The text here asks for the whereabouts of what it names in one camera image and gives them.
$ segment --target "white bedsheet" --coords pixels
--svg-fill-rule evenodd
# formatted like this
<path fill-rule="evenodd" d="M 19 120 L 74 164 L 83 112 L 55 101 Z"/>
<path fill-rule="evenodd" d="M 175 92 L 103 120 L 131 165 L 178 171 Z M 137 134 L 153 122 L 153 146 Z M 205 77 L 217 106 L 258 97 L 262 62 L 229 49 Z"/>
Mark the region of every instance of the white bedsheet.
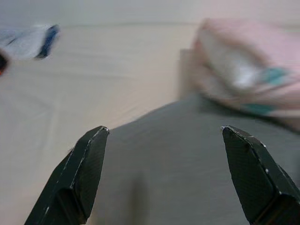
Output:
<path fill-rule="evenodd" d="M 62 28 L 51 56 L 0 77 L 0 218 L 23 224 L 53 168 L 87 130 L 127 123 L 179 96 L 194 25 Z"/>

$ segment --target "gray cloth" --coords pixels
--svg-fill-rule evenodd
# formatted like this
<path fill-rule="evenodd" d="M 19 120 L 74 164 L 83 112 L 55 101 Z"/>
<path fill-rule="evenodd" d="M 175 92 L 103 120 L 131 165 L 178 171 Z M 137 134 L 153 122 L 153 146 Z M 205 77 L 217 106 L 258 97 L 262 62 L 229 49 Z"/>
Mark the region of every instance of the gray cloth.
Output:
<path fill-rule="evenodd" d="M 254 135 L 300 180 L 298 134 L 195 94 L 112 130 L 93 223 L 248 224 L 229 173 L 222 125 Z"/>

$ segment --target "teal pattern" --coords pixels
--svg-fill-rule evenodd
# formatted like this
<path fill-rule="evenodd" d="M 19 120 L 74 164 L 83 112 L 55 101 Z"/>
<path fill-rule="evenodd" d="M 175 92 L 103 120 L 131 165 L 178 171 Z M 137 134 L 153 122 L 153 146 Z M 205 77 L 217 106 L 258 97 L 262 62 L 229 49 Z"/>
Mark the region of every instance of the teal pattern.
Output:
<path fill-rule="evenodd" d="M 263 81 L 278 86 L 284 83 L 286 74 L 283 68 L 268 68 L 263 71 Z"/>
<path fill-rule="evenodd" d="M 272 105 L 244 104 L 243 106 L 247 111 L 258 115 L 267 115 L 275 110 L 275 107 Z"/>

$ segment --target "white wall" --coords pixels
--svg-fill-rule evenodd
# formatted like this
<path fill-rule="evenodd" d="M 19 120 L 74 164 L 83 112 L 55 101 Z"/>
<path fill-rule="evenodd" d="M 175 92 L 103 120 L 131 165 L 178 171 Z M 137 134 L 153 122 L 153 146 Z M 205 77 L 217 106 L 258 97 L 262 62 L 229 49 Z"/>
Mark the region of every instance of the white wall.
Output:
<path fill-rule="evenodd" d="M 250 17 L 300 23 L 300 0 L 1 0 L 0 22 L 61 25 L 182 22 Z"/>

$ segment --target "pink fabric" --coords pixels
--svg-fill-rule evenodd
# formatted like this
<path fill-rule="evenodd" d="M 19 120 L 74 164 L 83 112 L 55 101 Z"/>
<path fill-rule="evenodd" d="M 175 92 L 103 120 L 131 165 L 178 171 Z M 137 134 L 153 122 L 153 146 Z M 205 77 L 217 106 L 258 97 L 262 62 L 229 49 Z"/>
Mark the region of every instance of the pink fabric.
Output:
<path fill-rule="evenodd" d="M 199 31 L 209 30 L 228 45 L 253 54 L 266 68 L 253 91 L 237 95 L 206 68 L 201 41 L 194 44 L 198 72 L 196 84 L 208 97 L 226 106 L 273 117 L 300 131 L 300 37 L 261 22 L 207 19 Z"/>

